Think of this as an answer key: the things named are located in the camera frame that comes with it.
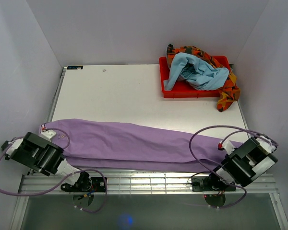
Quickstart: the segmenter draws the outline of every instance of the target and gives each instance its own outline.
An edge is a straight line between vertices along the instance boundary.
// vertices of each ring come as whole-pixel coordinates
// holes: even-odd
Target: folded purple fabric
[[[42,127],[62,129],[71,139],[64,155],[74,166],[125,168],[156,171],[199,172],[204,168],[189,151],[190,133],[118,122],[66,119]],[[56,131],[54,144],[66,146],[68,138]],[[198,135],[192,142],[196,156],[213,169],[225,152],[217,149],[220,139]]]

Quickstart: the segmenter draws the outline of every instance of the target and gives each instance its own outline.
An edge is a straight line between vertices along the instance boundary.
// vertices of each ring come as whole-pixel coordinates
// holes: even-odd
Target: gray wall
[[[268,0],[27,0],[62,66],[158,63],[169,43],[235,62]]]
[[[37,132],[59,81],[61,66],[25,0],[0,0],[0,146]],[[0,163],[0,187],[17,192],[25,170]],[[8,229],[16,197],[0,194],[0,230]]]
[[[288,0],[270,0],[236,64],[249,128],[280,144],[271,169],[288,218]]]

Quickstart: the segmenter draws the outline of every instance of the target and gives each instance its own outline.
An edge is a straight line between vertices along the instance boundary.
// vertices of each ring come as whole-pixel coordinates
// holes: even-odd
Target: cloth
[[[201,60],[204,60],[213,68],[223,68],[224,66],[221,65],[213,56],[209,55],[208,53],[200,50],[195,46],[181,46],[179,49],[175,49],[173,45],[169,44],[167,47],[167,61],[168,67],[171,68],[171,64],[176,54],[178,53],[186,53],[197,56]],[[240,89],[236,85],[237,77],[236,75],[229,70],[229,74],[223,87],[219,88],[220,97],[217,101],[216,108],[218,111],[222,112],[227,110],[231,104],[237,101],[240,97]]]
[[[41,126],[61,129],[70,137],[64,155],[73,166],[110,167],[138,170],[200,172],[204,168],[189,151],[190,133],[170,131],[118,122],[93,122],[66,119]],[[52,142],[66,146],[68,138],[60,131]],[[218,138],[197,136],[192,149],[199,159],[214,169],[221,163],[225,152],[219,151]]]
[[[195,55],[178,53],[172,61],[169,79],[164,81],[164,89],[171,91],[180,77],[197,90],[216,90],[224,85],[228,74],[227,68],[213,68]]]

